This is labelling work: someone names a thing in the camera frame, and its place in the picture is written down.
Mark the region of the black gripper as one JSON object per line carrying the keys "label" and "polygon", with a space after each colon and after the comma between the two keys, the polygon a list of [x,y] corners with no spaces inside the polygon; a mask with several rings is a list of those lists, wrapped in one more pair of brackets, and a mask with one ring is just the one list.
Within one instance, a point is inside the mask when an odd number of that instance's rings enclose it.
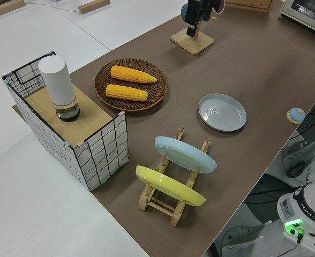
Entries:
{"label": "black gripper", "polygon": [[212,9],[215,8],[216,4],[217,1],[215,0],[188,1],[186,10],[186,23],[190,25],[186,31],[188,36],[195,37],[195,26],[199,21],[210,20]]}

